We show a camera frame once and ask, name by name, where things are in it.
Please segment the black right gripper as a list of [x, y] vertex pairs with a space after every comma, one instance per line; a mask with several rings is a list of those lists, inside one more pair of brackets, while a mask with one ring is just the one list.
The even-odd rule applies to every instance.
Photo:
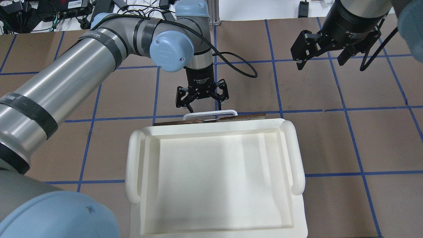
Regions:
[[313, 57], [341, 50], [337, 57], [344, 65], [352, 56], [369, 51], [381, 36], [380, 3], [334, 3], [319, 32], [309, 30], [299, 33], [290, 52], [298, 70]]

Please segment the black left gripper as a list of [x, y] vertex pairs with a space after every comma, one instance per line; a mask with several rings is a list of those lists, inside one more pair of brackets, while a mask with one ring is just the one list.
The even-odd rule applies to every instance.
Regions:
[[194, 113], [190, 105], [195, 100], [213, 98], [217, 102], [217, 110], [222, 110], [222, 104], [229, 99], [228, 86], [224, 79], [214, 81], [213, 66], [203, 69], [184, 67], [188, 86], [177, 87], [175, 106], [184, 107], [189, 113]]

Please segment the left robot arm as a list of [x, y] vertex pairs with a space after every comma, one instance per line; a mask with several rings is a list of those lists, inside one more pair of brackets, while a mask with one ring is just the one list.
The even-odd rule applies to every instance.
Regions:
[[32, 154], [131, 54], [166, 72], [210, 68], [205, 0], [177, 0], [175, 20], [105, 14], [53, 63], [1, 97], [1, 237], [118, 238], [113, 212], [93, 198], [27, 177]]

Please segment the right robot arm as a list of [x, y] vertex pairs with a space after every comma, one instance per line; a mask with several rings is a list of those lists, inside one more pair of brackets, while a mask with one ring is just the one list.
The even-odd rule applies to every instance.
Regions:
[[[387, 36], [372, 56], [369, 52], [381, 36], [381, 27], [390, 9], [397, 16], [397, 27]], [[360, 71], [374, 61], [396, 33], [400, 33], [415, 60], [422, 62], [421, 0], [336, 0], [319, 32], [303, 30], [290, 52], [298, 70], [308, 60], [323, 53], [340, 50], [338, 64], [363, 53]]]

